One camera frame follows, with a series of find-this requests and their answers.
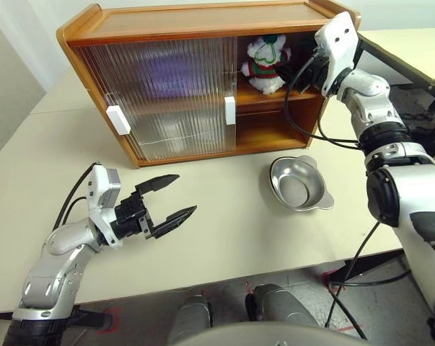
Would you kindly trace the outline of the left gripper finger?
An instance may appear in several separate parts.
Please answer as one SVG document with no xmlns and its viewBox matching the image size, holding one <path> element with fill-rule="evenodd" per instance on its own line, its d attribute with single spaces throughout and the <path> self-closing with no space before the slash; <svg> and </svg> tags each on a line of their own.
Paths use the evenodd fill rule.
<svg viewBox="0 0 435 346">
<path fill-rule="evenodd" d="M 134 194 L 142 196 L 148 192 L 155 192 L 157 190 L 161 190 L 162 188 L 173 183 L 179 177 L 179 174 L 166 174 L 148 179 L 147 181 L 135 186 Z"/>
<path fill-rule="evenodd" d="M 157 225 L 153 229 L 152 236 L 155 239 L 158 239 L 165 234 L 168 234 L 169 232 L 173 231 L 174 229 L 178 228 L 182 223 L 184 223 L 196 210 L 197 206 L 190 206 L 187 208 L 183 208 L 170 216 L 166 217 L 166 220 L 162 222 L 161 224 Z"/>
</svg>

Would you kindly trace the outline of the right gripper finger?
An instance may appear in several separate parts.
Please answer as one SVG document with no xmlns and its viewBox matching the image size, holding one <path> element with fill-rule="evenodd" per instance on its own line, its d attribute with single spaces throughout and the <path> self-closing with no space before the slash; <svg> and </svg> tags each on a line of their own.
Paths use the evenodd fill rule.
<svg viewBox="0 0 435 346">
<path fill-rule="evenodd" d="M 298 69 L 290 64 L 279 65 L 276 67 L 276 73 L 286 84 L 295 84 L 298 80 Z"/>
</svg>

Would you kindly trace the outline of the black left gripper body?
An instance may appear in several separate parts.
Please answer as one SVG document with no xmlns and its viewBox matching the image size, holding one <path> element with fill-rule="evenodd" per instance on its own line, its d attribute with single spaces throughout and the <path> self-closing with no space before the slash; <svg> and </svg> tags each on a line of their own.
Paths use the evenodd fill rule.
<svg viewBox="0 0 435 346">
<path fill-rule="evenodd" d="M 114 211 L 115 220 L 110 226 L 118 239 L 136 234 L 143 234 L 146 239 L 153 237 L 154 224 L 139 192 L 132 192 L 128 198 L 121 200 Z"/>
</svg>

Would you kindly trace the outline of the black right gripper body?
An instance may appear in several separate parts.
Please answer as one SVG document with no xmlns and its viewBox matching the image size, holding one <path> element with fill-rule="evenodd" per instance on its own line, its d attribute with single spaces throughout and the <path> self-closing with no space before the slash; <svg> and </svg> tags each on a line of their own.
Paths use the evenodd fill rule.
<svg viewBox="0 0 435 346">
<path fill-rule="evenodd" d="M 313 60 L 302 72 L 297 82 L 295 90 L 303 93 L 310 87 L 321 90 L 328 75 L 329 58 L 320 48 L 315 48 L 312 54 Z"/>
</svg>

